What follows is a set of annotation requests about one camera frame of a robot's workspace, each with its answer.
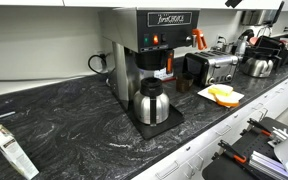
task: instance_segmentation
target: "commercial coffee brewer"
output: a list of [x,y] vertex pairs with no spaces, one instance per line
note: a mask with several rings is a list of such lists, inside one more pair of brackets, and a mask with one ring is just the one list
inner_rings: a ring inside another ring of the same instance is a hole
[[174,48],[205,49],[197,9],[116,8],[99,13],[102,35],[112,41],[115,69],[109,83],[128,117],[150,139],[184,121],[169,104],[154,71],[172,73]]

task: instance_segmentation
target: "stainless steel kettle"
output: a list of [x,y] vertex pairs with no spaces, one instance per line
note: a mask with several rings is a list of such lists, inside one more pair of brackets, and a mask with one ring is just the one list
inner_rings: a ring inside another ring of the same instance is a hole
[[135,116],[144,124],[154,126],[168,118],[169,98],[164,93],[162,81],[158,78],[144,78],[133,102]]
[[273,69],[273,59],[276,56],[271,56],[265,53],[256,53],[253,58],[246,61],[242,71],[253,77],[268,77]]

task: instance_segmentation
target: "marble pattern countertop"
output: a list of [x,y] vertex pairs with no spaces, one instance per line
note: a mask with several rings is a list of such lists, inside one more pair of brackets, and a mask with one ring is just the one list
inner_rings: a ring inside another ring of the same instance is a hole
[[[231,109],[165,83],[185,122],[148,141],[99,75],[1,95],[0,114],[16,114],[0,123],[40,171],[34,179],[130,179],[286,78],[288,66],[264,79],[237,72],[231,85],[245,97]],[[0,179],[20,178],[0,153]]]

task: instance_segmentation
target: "toaster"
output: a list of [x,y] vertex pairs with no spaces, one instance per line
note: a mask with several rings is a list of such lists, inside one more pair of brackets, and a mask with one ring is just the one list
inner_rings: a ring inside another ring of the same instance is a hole
[[194,78],[198,86],[229,83],[233,80],[238,58],[221,51],[187,53],[183,73]]

